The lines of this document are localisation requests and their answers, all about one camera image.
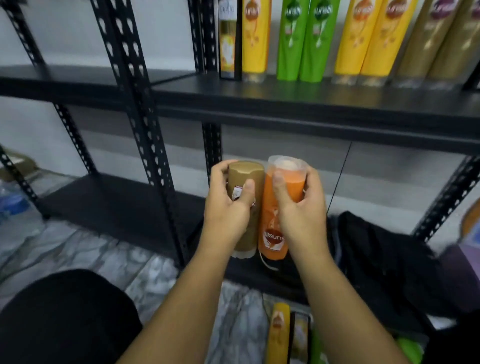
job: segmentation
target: yellow shampoo bottle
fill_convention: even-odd
[[[383,86],[417,6],[417,0],[384,0],[360,74],[365,86]]]
[[[290,339],[290,306],[276,303],[272,310],[265,364],[287,364]]]
[[[243,0],[242,79],[263,82],[270,38],[271,0]]]
[[[335,62],[334,83],[355,84],[381,5],[381,0],[350,1]]]

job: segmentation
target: dark green logo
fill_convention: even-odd
[[[298,1],[293,0],[285,9],[285,17],[289,22],[293,22],[301,15],[301,6]]]
[[[315,10],[313,11],[313,15],[318,21],[326,20],[331,13],[333,13],[333,7],[328,0],[320,1]]]

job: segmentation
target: floor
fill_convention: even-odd
[[[40,172],[30,183],[38,195],[44,195],[71,180]],[[65,221],[43,222],[34,208],[0,225],[0,310],[36,279],[73,268],[90,269],[124,290],[144,323],[178,274],[170,259]],[[262,363],[267,312],[275,301],[224,281],[206,363]]]

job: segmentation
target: wall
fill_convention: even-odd
[[[49,64],[109,66],[89,1],[37,0],[24,14]],[[132,0],[148,68],[194,70],[187,1]],[[342,0],[327,72],[331,74],[348,7]],[[272,7],[269,72],[275,72],[281,0]],[[8,18],[0,12],[0,65],[29,64]],[[82,176],[85,169],[51,104],[0,97],[0,143],[32,156],[40,167]],[[142,162],[124,113],[70,107],[101,172],[146,182]],[[201,125],[161,120],[172,177],[179,191],[205,196],[208,190]],[[329,213],[350,210],[387,229],[410,233],[462,155],[393,146],[222,127],[224,158],[265,162],[286,154],[316,167]],[[345,161],[343,173],[340,171]],[[479,196],[475,189],[432,239],[440,248],[457,237],[460,212]]]

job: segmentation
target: shelf rack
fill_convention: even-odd
[[[0,0],[32,61],[0,67],[0,96],[52,102],[88,172],[39,198],[0,148],[3,165],[45,218],[109,234],[185,267],[198,244],[204,199],[175,191],[158,116],[202,123],[208,177],[222,159],[222,124],[466,154],[412,232],[424,241],[478,182],[479,93],[287,83],[273,77],[261,85],[220,80],[214,0],[186,1],[194,73],[147,70],[130,0],[91,0],[111,68],[46,65],[19,2]],[[99,173],[67,104],[126,112],[149,184]],[[235,282],[307,303],[295,277],[268,271],[258,255],[232,258],[226,271]]]

